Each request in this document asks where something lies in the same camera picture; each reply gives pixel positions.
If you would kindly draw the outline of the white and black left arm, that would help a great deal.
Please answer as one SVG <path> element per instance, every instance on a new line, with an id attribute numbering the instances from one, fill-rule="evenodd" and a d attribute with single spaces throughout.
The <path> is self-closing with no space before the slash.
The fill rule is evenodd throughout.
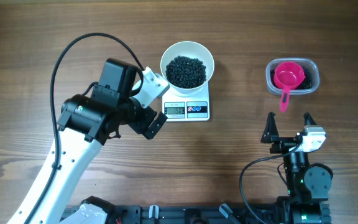
<path id="1" fill-rule="evenodd" d="M 39 174 L 9 223 L 58 223 L 91 161 L 108 139 L 119 138 L 128 124 L 152 139 L 167 117 L 150 104 L 170 88 L 166 78 L 150 68 L 109 58 L 91 96 L 67 99 L 57 122 L 57 138 Z"/>

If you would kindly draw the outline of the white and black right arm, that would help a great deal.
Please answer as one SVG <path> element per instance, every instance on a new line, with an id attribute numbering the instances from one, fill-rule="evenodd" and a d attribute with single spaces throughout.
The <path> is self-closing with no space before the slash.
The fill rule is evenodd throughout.
<path id="1" fill-rule="evenodd" d="M 260 142 L 270 143 L 270 153 L 283 159 L 287 196 L 277 198 L 270 221 L 273 223 L 330 223 L 328 206 L 333 171 L 321 163 L 311 164 L 308 154 L 321 149 L 326 140 L 324 128 L 309 113 L 305 127 L 294 137 L 280 137 L 275 113 L 267 116 Z"/>

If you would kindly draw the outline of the pink plastic measuring scoop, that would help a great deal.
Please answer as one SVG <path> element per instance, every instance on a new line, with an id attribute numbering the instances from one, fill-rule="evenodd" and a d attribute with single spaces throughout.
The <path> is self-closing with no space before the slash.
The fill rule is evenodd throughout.
<path id="1" fill-rule="evenodd" d="M 290 92 L 297 88 L 304 79 L 305 73 L 302 67 L 295 62 L 283 62 L 275 69 L 274 83 L 283 90 L 280 100 L 282 113 L 286 112 L 288 108 Z"/>

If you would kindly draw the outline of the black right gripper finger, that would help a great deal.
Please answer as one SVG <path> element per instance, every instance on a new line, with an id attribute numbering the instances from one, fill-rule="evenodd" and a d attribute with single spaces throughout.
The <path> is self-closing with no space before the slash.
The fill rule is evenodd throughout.
<path id="1" fill-rule="evenodd" d="M 309 114 L 309 112 L 305 113 L 303 115 L 304 117 L 304 121 L 305 121 L 305 126 L 307 125 L 316 125 L 316 122 L 314 121 L 314 119 L 311 117 L 311 115 Z"/>
<path id="2" fill-rule="evenodd" d="M 267 122 L 260 139 L 261 143 L 279 142 L 279 133 L 275 122 L 275 113 L 270 112 L 267 116 Z"/>

